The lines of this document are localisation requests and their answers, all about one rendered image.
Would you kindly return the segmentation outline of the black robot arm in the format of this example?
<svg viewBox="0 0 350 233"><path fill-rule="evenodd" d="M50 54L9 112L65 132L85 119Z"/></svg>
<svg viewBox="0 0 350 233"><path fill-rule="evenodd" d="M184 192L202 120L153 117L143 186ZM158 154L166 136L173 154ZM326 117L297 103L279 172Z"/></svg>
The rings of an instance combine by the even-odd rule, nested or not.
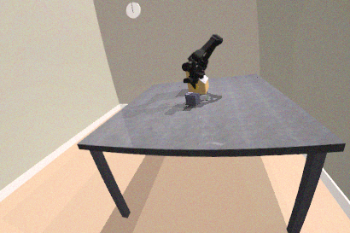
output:
<svg viewBox="0 0 350 233"><path fill-rule="evenodd" d="M191 55L192 58L190 58L191 56L188 57L189 61L185 62L182 65L182 69L187 72L190 69L197 68L197 72L194 71L194 78L203 79L205 76L204 70L207 69L208 59L210 55L213 53L214 49L218 47L218 45L220 45L222 42L223 39L220 36L217 34L212 34L210 40ZM196 67L196 65L198 66Z"/></svg>

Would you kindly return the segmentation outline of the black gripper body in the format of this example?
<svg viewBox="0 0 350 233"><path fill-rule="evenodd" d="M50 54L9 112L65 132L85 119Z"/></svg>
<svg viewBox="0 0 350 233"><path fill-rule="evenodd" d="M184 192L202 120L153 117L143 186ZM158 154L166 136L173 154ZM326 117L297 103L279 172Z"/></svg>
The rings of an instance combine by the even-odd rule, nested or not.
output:
<svg viewBox="0 0 350 233"><path fill-rule="evenodd" d="M198 78L194 78L194 71L197 72L197 68L194 69L190 69L188 72L190 72L190 75L188 78L184 79L184 83L192 83L193 81L195 81Z"/></svg>

